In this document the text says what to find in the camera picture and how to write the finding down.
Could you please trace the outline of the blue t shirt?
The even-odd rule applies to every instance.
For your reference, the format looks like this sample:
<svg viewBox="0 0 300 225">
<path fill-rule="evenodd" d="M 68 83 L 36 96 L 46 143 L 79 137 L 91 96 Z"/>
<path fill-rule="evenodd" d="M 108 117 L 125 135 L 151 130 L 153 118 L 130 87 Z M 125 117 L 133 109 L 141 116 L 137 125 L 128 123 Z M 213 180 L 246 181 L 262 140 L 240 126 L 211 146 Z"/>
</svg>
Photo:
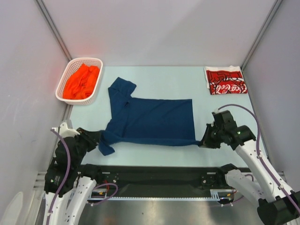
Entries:
<svg viewBox="0 0 300 225">
<path fill-rule="evenodd" d="M 108 88 L 111 120 L 100 132 L 99 151 L 108 156 L 113 144 L 125 142 L 162 146 L 199 145 L 191 99 L 132 97 L 136 84 L 118 77 Z"/>
</svg>

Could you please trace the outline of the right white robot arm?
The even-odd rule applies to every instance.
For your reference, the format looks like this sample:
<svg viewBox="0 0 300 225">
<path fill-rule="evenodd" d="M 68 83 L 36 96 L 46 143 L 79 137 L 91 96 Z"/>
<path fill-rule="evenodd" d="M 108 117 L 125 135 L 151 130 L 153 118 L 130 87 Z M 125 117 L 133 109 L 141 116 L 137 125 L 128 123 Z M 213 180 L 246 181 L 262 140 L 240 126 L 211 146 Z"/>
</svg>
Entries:
<svg viewBox="0 0 300 225">
<path fill-rule="evenodd" d="M 238 126 L 230 111 L 213 112 L 199 147 L 217 149 L 225 143 L 252 172 L 253 180 L 232 164 L 220 167 L 216 182 L 238 190 L 257 209 L 265 225 L 282 225 L 300 217 L 300 194 L 294 191 L 261 153 L 258 136 L 248 126 Z"/>
</svg>

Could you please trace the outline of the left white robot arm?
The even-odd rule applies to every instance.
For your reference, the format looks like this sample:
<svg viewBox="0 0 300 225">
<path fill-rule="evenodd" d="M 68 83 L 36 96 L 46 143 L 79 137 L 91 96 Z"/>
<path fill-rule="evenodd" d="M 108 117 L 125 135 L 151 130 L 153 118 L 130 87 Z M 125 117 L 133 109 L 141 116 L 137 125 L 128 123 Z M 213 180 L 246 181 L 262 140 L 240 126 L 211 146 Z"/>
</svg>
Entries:
<svg viewBox="0 0 300 225">
<path fill-rule="evenodd" d="M 93 188 L 102 185 L 101 167 L 81 165 L 86 153 L 99 144 L 100 132 L 83 128 L 62 135 L 45 175 L 45 225 L 76 225 Z"/>
</svg>

